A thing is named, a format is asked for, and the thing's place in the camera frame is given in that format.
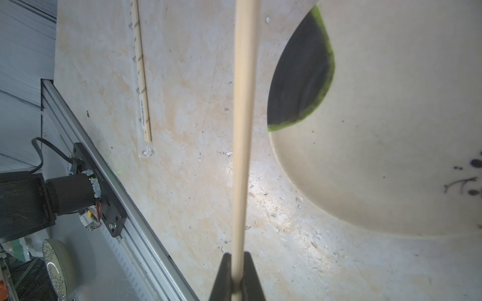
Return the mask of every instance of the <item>black bracket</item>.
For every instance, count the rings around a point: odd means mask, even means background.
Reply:
[[[266,301],[253,258],[249,252],[244,253],[244,276],[241,289],[242,301]],[[224,253],[209,301],[231,301],[231,293],[231,254]]]
[[[104,225],[109,230],[110,235],[112,237],[118,236],[124,228],[127,212],[82,143],[74,143],[72,153],[75,157],[74,163],[72,163],[74,173],[92,170],[95,178],[99,181],[102,194],[100,197],[102,204],[101,219],[104,221]]]

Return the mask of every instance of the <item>white table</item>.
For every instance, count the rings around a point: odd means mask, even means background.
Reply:
[[[268,138],[268,91],[314,4],[262,1],[246,249],[267,298],[479,300],[480,236],[413,240],[355,228],[303,199],[283,174]],[[60,0],[54,83],[206,300],[231,247],[234,1],[140,0],[150,158],[138,156],[129,12],[126,0]]]

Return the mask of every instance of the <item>wooden dowel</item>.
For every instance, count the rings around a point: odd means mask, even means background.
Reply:
[[[144,57],[142,56],[141,27],[139,25],[139,9],[137,0],[131,0],[132,28],[134,30],[135,60],[137,62],[137,79],[139,80],[140,108],[144,140],[151,142],[149,106],[147,105],[146,76],[144,74]]]
[[[259,1],[237,0],[234,29],[233,225],[231,279],[240,300],[248,194],[253,102],[258,50]]]

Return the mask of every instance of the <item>white bowl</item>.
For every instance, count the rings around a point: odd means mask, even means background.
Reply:
[[[298,191],[380,232],[482,232],[482,3],[320,1],[311,13],[268,100]]]
[[[77,280],[69,250],[63,242],[52,238],[43,241],[42,249],[50,282],[59,300],[72,300]]]

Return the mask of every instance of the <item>dust specks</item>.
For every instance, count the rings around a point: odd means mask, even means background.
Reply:
[[[233,152],[219,152],[220,154],[222,155],[226,155],[226,156],[231,156],[233,154]]]

